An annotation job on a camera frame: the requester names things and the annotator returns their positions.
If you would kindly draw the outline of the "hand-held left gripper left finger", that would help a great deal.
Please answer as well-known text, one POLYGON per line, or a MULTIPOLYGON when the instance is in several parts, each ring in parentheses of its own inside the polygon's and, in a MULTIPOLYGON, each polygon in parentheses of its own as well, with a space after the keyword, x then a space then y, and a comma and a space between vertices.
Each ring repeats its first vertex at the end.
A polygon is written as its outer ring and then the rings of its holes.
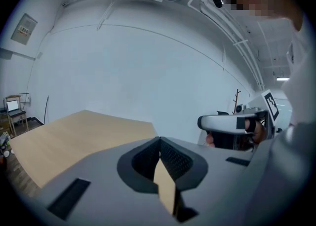
POLYGON ((160 139, 90 154, 53 178, 40 195, 47 226, 175 226, 154 173, 160 139))

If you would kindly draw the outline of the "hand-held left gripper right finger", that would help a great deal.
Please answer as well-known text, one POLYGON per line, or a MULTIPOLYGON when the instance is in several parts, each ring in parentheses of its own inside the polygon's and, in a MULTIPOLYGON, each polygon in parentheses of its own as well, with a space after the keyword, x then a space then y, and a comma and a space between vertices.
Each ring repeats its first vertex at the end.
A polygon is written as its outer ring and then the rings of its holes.
POLYGON ((253 157, 165 137, 159 155, 159 200, 185 225, 207 225, 253 157))

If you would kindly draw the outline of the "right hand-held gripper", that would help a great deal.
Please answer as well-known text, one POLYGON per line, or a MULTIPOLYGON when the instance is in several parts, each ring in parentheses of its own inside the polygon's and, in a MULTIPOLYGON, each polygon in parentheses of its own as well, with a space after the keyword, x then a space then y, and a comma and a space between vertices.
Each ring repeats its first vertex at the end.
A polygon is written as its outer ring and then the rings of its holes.
POLYGON ((233 114, 203 115, 198 118, 198 127, 201 130, 211 132, 216 148, 237 151, 257 149, 259 144, 253 142, 253 133, 246 132, 243 114, 248 115, 246 118, 253 118, 264 126, 264 140, 274 137, 279 110, 270 90, 260 93, 247 105, 236 104, 233 114))

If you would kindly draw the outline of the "person's right hand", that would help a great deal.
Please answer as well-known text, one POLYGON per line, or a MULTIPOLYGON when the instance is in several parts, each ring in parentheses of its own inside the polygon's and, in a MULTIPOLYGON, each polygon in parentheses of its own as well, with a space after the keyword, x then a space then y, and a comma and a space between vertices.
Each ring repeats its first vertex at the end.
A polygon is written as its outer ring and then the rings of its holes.
MULTIPOLYGON (((250 119, 246 118, 245 119, 245 130, 247 132, 253 133, 252 140, 256 144, 261 143, 264 140, 264 138, 265 138, 265 128, 264 128, 264 126, 260 122, 256 121, 253 118, 250 118, 250 119)), ((205 142, 209 146, 215 147, 214 139, 213 139, 211 133, 209 133, 206 136, 205 142)))

